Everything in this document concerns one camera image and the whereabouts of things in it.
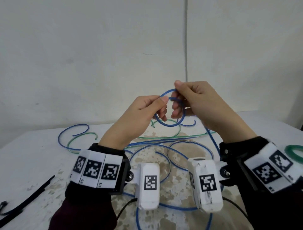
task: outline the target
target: person's right thumb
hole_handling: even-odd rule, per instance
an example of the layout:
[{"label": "person's right thumb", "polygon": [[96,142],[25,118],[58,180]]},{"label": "person's right thumb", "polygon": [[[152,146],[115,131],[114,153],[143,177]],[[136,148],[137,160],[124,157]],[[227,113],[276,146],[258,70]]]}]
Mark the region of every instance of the person's right thumb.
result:
[{"label": "person's right thumb", "polygon": [[195,93],[184,82],[176,80],[175,87],[176,90],[178,90],[178,92],[182,94],[187,100],[195,95]]}]

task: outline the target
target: tabletop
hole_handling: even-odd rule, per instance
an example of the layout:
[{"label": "tabletop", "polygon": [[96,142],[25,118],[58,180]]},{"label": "tabletop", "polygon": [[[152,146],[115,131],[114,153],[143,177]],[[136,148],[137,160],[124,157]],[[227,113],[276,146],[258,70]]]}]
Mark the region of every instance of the tabletop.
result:
[{"label": "tabletop", "polygon": [[[285,123],[271,119],[258,111],[238,113],[244,121],[260,136],[273,141],[280,150],[289,144],[303,144],[303,132]],[[194,127],[181,127],[178,136],[196,135],[205,133],[205,129],[196,117],[187,117],[184,124],[193,124]],[[98,142],[102,135],[112,124],[92,125],[91,132],[98,134],[97,140],[94,135],[84,135],[76,139],[70,147],[88,148],[92,143]],[[155,124],[149,126],[144,137],[167,137],[178,132],[178,127],[165,127]],[[55,211],[64,200],[64,192],[69,183],[69,174],[77,158],[76,154],[70,153],[59,146],[57,137],[64,128],[36,130],[26,132],[11,143],[0,149],[0,201],[8,201],[4,211],[11,210],[27,199],[35,190],[45,183],[51,176],[51,181],[46,190],[31,202],[24,211],[3,227],[3,229],[47,229],[49,221]],[[85,131],[85,127],[74,127],[66,131],[61,138],[63,144],[72,138],[72,135]],[[213,134],[217,144],[222,139],[218,134]],[[214,154],[215,161],[219,155],[208,136],[193,139],[207,146]],[[211,159],[211,155],[203,148],[189,143],[178,143],[174,148],[187,157],[205,156]],[[155,151],[166,153],[161,147],[149,147],[140,151],[131,161],[133,168],[139,162],[158,163],[160,176],[164,178],[169,170],[167,160],[156,154]],[[178,164],[186,167],[186,160],[177,154],[170,153]],[[125,191],[134,194],[134,187],[128,184]],[[241,208],[244,205],[236,186],[225,187],[223,196],[233,200]],[[112,205],[116,213],[131,198],[126,195],[112,196]],[[171,173],[160,186],[160,202],[178,206],[195,207],[191,196],[191,187],[186,171],[172,166]],[[135,221],[135,203],[129,205],[120,216],[116,229],[137,229]],[[204,229],[209,214],[196,211],[178,211],[165,207],[151,211],[140,210],[139,222],[142,229]],[[224,202],[224,207],[213,216],[211,229],[252,229],[242,213],[231,204]]]}]

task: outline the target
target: black sleeve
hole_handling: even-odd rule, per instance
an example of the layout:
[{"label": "black sleeve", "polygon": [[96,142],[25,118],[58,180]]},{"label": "black sleeve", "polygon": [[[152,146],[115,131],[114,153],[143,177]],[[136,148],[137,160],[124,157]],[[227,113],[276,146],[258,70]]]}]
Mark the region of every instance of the black sleeve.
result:
[{"label": "black sleeve", "polygon": [[[244,164],[239,164],[239,156],[245,156],[242,160],[246,160],[257,154],[267,143],[262,137],[237,143],[220,143],[221,159],[228,163],[231,174],[231,180],[227,184],[238,186],[255,230],[303,229],[302,191],[291,186],[271,194]],[[256,191],[252,184],[261,189]]]},{"label": "black sleeve", "polygon": [[[107,148],[94,143],[89,150],[127,158],[124,150]],[[70,182],[65,191],[65,200],[55,212],[49,230],[109,229],[117,225],[111,196],[102,189],[91,188]]]}]

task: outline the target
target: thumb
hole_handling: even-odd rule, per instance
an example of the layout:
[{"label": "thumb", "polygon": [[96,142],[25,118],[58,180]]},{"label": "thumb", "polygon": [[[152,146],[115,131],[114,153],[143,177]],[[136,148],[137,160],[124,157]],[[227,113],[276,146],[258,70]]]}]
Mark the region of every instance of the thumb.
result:
[{"label": "thumb", "polygon": [[175,87],[176,90],[178,90],[178,92],[180,94],[182,94],[187,100],[190,100],[191,97],[193,97],[193,95],[195,94],[188,86],[186,83],[181,82],[179,80],[175,81]]},{"label": "thumb", "polygon": [[168,103],[168,96],[159,97],[157,100],[154,100],[149,106],[144,110],[150,114],[154,115],[159,109],[165,106]]}]

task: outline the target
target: hand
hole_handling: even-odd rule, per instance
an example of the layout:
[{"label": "hand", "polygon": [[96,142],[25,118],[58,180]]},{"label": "hand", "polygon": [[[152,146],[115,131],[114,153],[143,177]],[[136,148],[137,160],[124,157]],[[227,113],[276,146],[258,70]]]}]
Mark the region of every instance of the hand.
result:
[{"label": "hand", "polygon": [[[183,100],[186,115],[197,115],[209,129],[216,131],[225,143],[238,142],[256,137],[254,131],[228,106],[206,81],[175,81],[177,91],[172,97]],[[182,108],[175,101],[172,105],[172,118],[182,116]]]},{"label": "hand", "polygon": [[99,145],[124,149],[133,139],[142,135],[155,113],[166,121],[167,96],[137,97],[119,120],[101,138]]}]

